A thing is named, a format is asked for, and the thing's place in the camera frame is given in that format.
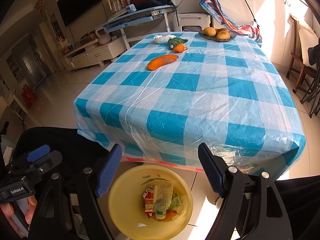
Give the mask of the person's left hand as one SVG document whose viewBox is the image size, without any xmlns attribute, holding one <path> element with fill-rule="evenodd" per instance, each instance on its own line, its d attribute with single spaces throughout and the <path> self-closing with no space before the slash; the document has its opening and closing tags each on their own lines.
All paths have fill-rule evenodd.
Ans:
<svg viewBox="0 0 320 240">
<path fill-rule="evenodd" d="M 28 224 L 28 227 L 30 227 L 36 206 L 37 206 L 37 200 L 35 196 L 29 196 L 27 197 L 28 200 L 28 209 L 25 213 L 25 221 Z M 21 230 L 22 226 L 20 225 L 20 222 L 18 225 L 15 223 L 15 221 L 12 219 L 15 215 L 14 213 L 14 207 L 10 203 L 1 203 L 1 211 L 4 215 L 4 217 L 7 219 L 11 227 L 15 230 L 15 232 L 21 237 L 24 238 L 26 236 L 26 230 Z"/>
</svg>

